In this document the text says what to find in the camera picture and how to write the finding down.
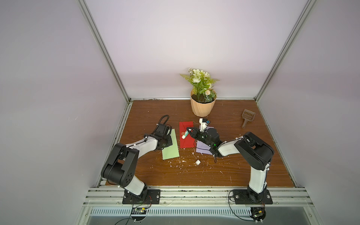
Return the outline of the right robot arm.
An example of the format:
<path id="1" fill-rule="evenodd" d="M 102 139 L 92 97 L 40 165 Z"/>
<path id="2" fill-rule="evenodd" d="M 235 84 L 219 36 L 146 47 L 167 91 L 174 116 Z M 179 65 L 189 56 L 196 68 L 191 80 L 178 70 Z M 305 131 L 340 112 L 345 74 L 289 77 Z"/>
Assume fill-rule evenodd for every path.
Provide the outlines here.
<path id="1" fill-rule="evenodd" d="M 214 128 L 201 130 L 188 127 L 187 132 L 192 138 L 210 147 L 210 152 L 215 158 L 241 154 L 251 167 L 248 192 L 254 195 L 263 194 L 267 187 L 267 172 L 275 153 L 270 145 L 252 132 L 224 142 L 220 140 L 219 133 Z"/>

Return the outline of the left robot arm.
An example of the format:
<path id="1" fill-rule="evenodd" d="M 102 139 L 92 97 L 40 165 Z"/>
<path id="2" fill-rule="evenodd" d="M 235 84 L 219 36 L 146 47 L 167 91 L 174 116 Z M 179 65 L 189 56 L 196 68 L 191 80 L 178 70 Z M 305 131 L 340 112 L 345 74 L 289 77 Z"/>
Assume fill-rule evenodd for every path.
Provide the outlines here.
<path id="1" fill-rule="evenodd" d="M 138 159 L 149 152 L 171 146 L 171 132 L 171 126 L 159 123 L 151 134 L 145 134 L 137 142 L 116 144 L 102 168 L 101 177 L 138 199 L 145 198 L 147 185 L 135 176 Z"/>

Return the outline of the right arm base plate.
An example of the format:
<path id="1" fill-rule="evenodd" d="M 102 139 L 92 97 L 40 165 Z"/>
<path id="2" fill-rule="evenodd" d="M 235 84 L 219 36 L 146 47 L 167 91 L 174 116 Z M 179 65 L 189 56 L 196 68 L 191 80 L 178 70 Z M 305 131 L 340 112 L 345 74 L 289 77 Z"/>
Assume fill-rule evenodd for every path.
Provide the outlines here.
<path id="1" fill-rule="evenodd" d="M 252 190 L 245 190 L 245 189 L 234 189 L 231 191 L 230 198 L 233 198 L 235 204 L 273 204 L 273 200 L 269 190 L 264 190 L 260 194 L 252 191 Z"/>

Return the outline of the purple envelope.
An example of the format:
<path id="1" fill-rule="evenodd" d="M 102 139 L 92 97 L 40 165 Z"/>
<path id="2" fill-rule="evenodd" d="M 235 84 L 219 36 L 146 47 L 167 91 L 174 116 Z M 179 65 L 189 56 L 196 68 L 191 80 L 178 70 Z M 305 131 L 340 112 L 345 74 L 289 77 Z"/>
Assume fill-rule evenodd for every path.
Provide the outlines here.
<path id="1" fill-rule="evenodd" d="M 198 153 L 212 155 L 210 151 L 210 146 L 206 145 L 205 143 L 199 140 L 195 140 L 195 147 L 196 147 L 196 152 Z"/>

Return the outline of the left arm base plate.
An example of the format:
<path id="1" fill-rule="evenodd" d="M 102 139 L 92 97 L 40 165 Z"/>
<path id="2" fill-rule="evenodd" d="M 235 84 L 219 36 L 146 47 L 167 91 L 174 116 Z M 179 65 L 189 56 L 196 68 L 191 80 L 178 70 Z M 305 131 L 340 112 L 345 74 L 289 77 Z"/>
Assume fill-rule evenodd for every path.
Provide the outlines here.
<path id="1" fill-rule="evenodd" d="M 126 190 L 124 192 L 122 204 L 128 205 L 141 205 L 141 204 L 159 204 L 160 202 L 160 189 L 146 189 L 139 196 Z"/>

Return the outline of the red envelope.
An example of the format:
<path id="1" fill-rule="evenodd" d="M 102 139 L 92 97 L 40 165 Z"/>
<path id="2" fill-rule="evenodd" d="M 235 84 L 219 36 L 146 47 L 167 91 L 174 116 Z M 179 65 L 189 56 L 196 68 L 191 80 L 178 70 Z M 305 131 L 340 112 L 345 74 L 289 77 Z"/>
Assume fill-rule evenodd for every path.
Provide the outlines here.
<path id="1" fill-rule="evenodd" d="M 179 131 L 180 131 L 180 147 L 181 148 L 193 148 L 194 147 L 194 138 L 192 138 L 190 135 L 187 135 L 184 139 L 183 136 L 186 133 L 186 128 L 193 127 L 192 121 L 187 122 L 179 122 Z"/>

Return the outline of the white green glue stick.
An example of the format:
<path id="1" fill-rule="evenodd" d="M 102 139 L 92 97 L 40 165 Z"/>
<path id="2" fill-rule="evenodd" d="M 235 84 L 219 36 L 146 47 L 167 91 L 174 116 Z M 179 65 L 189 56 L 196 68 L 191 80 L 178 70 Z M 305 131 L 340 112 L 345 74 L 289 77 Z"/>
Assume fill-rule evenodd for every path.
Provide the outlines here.
<path id="1" fill-rule="evenodd" d="M 183 132 L 182 133 L 182 139 L 185 139 L 187 137 L 187 135 L 188 135 L 188 131 Z"/>

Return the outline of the green envelope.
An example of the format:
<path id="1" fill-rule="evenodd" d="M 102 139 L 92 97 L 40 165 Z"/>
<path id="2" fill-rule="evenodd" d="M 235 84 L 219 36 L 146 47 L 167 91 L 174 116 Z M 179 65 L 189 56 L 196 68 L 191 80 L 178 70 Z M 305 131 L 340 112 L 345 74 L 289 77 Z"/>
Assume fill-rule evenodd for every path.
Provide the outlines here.
<path id="1" fill-rule="evenodd" d="M 172 145 L 168 146 L 162 150 L 162 159 L 163 160 L 173 159 L 173 158 L 177 158 L 180 156 L 175 129 L 172 129 L 171 141 L 172 141 Z"/>

